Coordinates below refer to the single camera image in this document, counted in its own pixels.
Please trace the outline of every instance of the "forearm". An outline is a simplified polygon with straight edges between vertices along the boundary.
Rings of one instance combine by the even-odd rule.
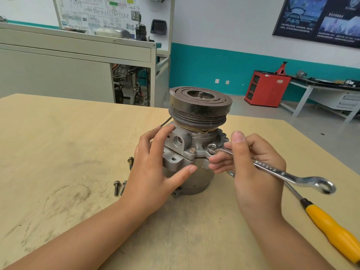
[[[6,270],[97,269],[146,217],[120,199]]]
[[[272,269],[334,270],[285,219],[247,222]]]

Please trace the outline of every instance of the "fingernail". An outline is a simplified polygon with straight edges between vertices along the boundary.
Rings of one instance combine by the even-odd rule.
[[[245,136],[242,132],[236,131],[231,135],[231,142],[240,143],[245,141]]]
[[[194,172],[196,172],[197,169],[198,169],[197,166],[192,166],[192,167],[189,169],[189,171],[190,171],[191,173],[194,173]]]

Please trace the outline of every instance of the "yellow screwdriver handle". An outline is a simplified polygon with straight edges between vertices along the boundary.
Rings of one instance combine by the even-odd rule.
[[[305,210],[317,227],[325,233],[331,244],[350,261],[360,266],[360,242],[318,206],[312,204]]]

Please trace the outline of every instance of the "teal wall stripe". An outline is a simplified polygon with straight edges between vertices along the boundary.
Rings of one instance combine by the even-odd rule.
[[[254,70],[275,72],[283,61],[288,61],[286,73],[289,75],[303,70],[308,77],[324,80],[360,80],[360,69],[352,67],[172,43],[169,86],[196,86],[244,96]],[[299,102],[304,91],[289,85],[283,100]]]
[[[43,27],[43,28],[60,29],[60,27],[57,27],[57,26],[54,26],[54,25],[34,24],[32,22],[19,22],[19,21],[12,21],[12,20],[8,20],[7,22],[11,23],[11,24],[22,24],[24,26],[31,26],[31,27]]]

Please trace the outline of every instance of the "screwdriver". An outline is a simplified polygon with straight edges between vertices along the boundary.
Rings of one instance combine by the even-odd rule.
[[[341,227],[333,218],[318,206],[303,198],[292,186],[285,182],[285,186],[300,201],[306,213],[318,228],[325,233],[330,243],[344,254],[350,261],[360,267],[360,242],[345,228]]]

